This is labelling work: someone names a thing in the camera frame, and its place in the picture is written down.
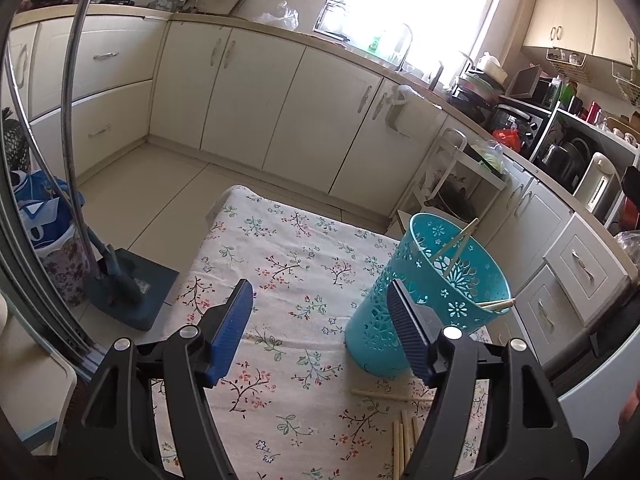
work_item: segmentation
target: silver screw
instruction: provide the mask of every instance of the silver screw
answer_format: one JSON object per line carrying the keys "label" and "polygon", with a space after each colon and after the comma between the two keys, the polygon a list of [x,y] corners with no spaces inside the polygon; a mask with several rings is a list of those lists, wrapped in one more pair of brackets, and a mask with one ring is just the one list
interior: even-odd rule
{"label": "silver screw", "polygon": [[123,337],[121,339],[118,339],[114,344],[113,347],[118,350],[118,351],[123,351],[126,350],[127,348],[129,348],[131,346],[131,341],[129,341],[126,337]]}
{"label": "silver screw", "polygon": [[442,333],[447,339],[460,339],[462,337],[462,330],[457,326],[446,326]]}
{"label": "silver screw", "polygon": [[522,339],[512,339],[509,344],[516,352],[524,352],[527,349],[527,344]]}
{"label": "silver screw", "polygon": [[191,339],[192,337],[196,337],[198,335],[198,327],[195,325],[187,325],[183,326],[180,329],[180,337],[185,339]]}

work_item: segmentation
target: blue gripper pad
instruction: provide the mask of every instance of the blue gripper pad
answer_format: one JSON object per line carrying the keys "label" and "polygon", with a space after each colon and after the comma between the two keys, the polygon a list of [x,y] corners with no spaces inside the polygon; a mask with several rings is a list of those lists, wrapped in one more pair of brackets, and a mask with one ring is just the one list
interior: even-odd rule
{"label": "blue gripper pad", "polygon": [[241,280],[225,306],[228,310],[210,344],[210,364],[206,371],[207,388],[215,386],[218,380],[229,373],[254,306],[254,289],[251,283]]}
{"label": "blue gripper pad", "polygon": [[428,306],[415,304],[398,280],[391,282],[386,290],[386,306],[411,370],[429,383],[435,373],[429,364],[430,343],[425,328],[432,324],[438,333],[442,328],[440,320]]}

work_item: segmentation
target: floral tablecloth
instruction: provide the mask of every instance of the floral tablecloth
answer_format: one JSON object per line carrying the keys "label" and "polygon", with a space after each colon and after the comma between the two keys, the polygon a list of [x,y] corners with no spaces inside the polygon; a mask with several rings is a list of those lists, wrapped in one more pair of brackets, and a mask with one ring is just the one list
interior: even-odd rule
{"label": "floral tablecloth", "polygon": [[[207,399],[242,480],[392,477],[392,421],[409,409],[424,422],[433,390],[410,373],[382,380],[361,370],[343,331],[397,242],[262,198],[234,186],[218,201],[211,229],[182,284],[166,336],[225,302],[240,278],[254,311],[228,376]],[[488,340],[486,331],[478,333]],[[350,388],[419,397],[359,397]],[[156,424],[167,469],[179,473],[163,402]],[[479,381],[458,473],[473,467],[487,385]]]}

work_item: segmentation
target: cabinet handle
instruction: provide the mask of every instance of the cabinet handle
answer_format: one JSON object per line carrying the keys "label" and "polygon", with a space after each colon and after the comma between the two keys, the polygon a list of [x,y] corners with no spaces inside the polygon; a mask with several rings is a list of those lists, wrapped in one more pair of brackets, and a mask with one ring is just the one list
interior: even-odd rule
{"label": "cabinet handle", "polygon": [[211,51],[211,66],[213,66],[213,61],[216,58],[216,54],[218,52],[218,48],[220,47],[220,43],[222,43],[222,38],[218,38],[216,41],[216,46]]}
{"label": "cabinet handle", "polygon": [[227,68],[229,66],[229,57],[231,56],[231,53],[233,52],[235,46],[236,46],[236,40],[233,40],[231,42],[231,45],[229,46],[228,50],[226,51],[225,68]]}
{"label": "cabinet handle", "polygon": [[108,59],[110,57],[116,57],[118,54],[119,52],[107,52],[106,54],[97,54],[96,56],[94,56],[94,59],[96,61],[101,59]]}
{"label": "cabinet handle", "polygon": [[29,53],[27,46],[24,44],[20,49],[20,54],[18,54],[18,60],[16,61],[16,66],[20,65],[20,58],[24,54],[24,61],[22,62],[22,74],[20,74],[20,82],[18,83],[18,90],[21,90],[24,86],[24,76],[27,73],[27,62],[29,60]]}
{"label": "cabinet handle", "polygon": [[111,125],[110,125],[110,124],[107,124],[103,129],[98,130],[97,132],[94,132],[94,133],[92,133],[92,134],[89,134],[89,138],[91,138],[91,137],[95,137],[95,136],[98,136],[98,135],[100,135],[100,134],[103,134],[103,133],[105,133],[105,132],[108,132],[109,130],[111,130]]}
{"label": "cabinet handle", "polygon": [[509,204],[511,203],[511,200],[513,199],[513,197],[515,196],[515,194],[517,192],[519,192],[519,190],[524,189],[524,184],[520,184],[516,189],[514,189],[511,192],[511,195],[509,196],[509,199],[507,200],[507,209],[509,208]]}
{"label": "cabinet handle", "polygon": [[546,313],[545,306],[542,304],[541,300],[538,300],[538,306],[540,307],[540,314],[542,314],[542,317],[544,317],[546,319],[546,322],[549,323],[551,332],[553,332],[556,326],[554,325],[554,322],[549,319],[549,314]]}
{"label": "cabinet handle", "polygon": [[580,256],[578,256],[578,253],[576,253],[573,249],[571,249],[571,256],[573,256],[575,261],[578,262],[578,265],[580,266],[580,268],[587,273],[589,277],[589,281],[593,283],[593,274],[589,272],[589,270],[587,269],[587,266],[584,264],[584,261],[581,259]]}
{"label": "cabinet handle", "polygon": [[514,215],[516,218],[520,216],[520,215],[518,214],[518,208],[522,205],[522,203],[525,201],[525,199],[526,199],[526,197],[527,197],[527,196],[529,197],[529,201],[527,202],[527,205],[526,205],[526,206],[524,206],[524,207],[522,208],[522,210],[523,210],[523,211],[524,211],[524,210],[529,206],[529,204],[531,203],[531,199],[533,199],[533,191],[529,191],[529,192],[527,192],[527,194],[526,194],[525,196],[523,196],[523,197],[520,199],[520,201],[518,202],[518,205],[516,206],[516,211],[514,211],[514,212],[513,212],[513,215]]}
{"label": "cabinet handle", "polygon": [[373,88],[373,86],[371,86],[371,85],[367,86],[367,91],[364,92],[364,95],[362,96],[362,99],[360,100],[360,106],[358,107],[358,113],[360,113],[362,111],[362,109],[364,108],[364,105],[369,100],[369,92],[371,92],[372,88]]}
{"label": "cabinet handle", "polygon": [[382,94],[382,99],[380,99],[378,106],[376,106],[376,109],[373,111],[373,117],[371,118],[372,121],[375,121],[378,118],[378,115],[382,111],[382,107],[385,105],[385,99],[386,99],[386,92]]}

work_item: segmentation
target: storage basket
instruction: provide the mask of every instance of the storage basket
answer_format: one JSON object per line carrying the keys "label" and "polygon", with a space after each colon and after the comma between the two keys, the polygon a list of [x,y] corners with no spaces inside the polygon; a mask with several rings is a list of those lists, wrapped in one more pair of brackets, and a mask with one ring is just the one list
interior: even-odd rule
{"label": "storage basket", "polygon": [[432,308],[445,326],[455,325],[467,333],[507,312],[491,312],[476,305],[508,300],[511,291],[500,267],[473,238],[447,278],[443,274],[459,243],[430,262],[429,258],[460,231],[457,225],[433,214],[411,218],[396,252],[345,328],[347,348],[367,372],[392,377],[409,367],[386,307],[386,288],[396,278],[402,280],[415,303]]}

